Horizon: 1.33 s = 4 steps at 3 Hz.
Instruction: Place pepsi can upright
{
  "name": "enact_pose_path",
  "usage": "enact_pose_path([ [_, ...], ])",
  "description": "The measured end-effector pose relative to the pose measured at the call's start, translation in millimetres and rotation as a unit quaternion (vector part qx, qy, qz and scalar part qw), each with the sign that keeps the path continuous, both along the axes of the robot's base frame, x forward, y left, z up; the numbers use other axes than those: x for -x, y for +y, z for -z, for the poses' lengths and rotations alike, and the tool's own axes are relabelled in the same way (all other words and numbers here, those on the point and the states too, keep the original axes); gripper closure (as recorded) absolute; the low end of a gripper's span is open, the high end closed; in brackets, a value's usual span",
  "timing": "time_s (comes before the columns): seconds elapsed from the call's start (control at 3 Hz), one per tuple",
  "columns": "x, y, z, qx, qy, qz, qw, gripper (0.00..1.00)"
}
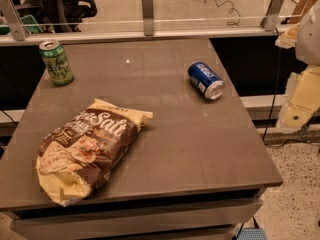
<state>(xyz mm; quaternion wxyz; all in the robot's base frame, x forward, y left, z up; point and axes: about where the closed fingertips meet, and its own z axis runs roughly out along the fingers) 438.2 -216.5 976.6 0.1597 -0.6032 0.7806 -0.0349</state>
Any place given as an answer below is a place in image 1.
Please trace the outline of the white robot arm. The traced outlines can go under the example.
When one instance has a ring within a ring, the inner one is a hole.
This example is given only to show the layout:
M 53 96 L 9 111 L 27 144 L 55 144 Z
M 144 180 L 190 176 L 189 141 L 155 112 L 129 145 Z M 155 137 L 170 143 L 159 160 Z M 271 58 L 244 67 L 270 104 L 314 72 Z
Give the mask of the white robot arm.
M 283 33 L 275 44 L 280 48 L 294 48 L 296 58 L 307 65 L 302 73 L 290 74 L 285 102 L 276 123 L 281 132 L 293 133 L 320 108 L 320 10 L 311 8 L 301 22 Z

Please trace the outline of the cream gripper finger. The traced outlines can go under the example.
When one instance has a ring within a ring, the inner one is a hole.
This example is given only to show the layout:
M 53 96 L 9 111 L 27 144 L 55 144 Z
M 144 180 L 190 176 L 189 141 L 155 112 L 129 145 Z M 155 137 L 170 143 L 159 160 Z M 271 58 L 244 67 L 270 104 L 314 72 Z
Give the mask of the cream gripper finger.
M 298 28 L 299 25 L 295 24 L 289 30 L 285 31 L 280 37 L 277 38 L 275 45 L 285 49 L 294 48 L 297 40 Z
M 280 109 L 276 127 L 299 130 L 310 120 L 312 114 L 313 111 L 308 105 L 285 103 Z

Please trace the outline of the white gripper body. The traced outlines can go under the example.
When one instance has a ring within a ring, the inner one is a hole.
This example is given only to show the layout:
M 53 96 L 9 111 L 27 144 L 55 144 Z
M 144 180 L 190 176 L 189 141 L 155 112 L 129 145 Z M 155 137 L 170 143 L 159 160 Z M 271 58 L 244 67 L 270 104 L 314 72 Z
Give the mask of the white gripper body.
M 308 66 L 300 74 L 292 73 L 288 91 L 288 102 L 308 105 L 314 114 L 320 108 L 320 67 Z

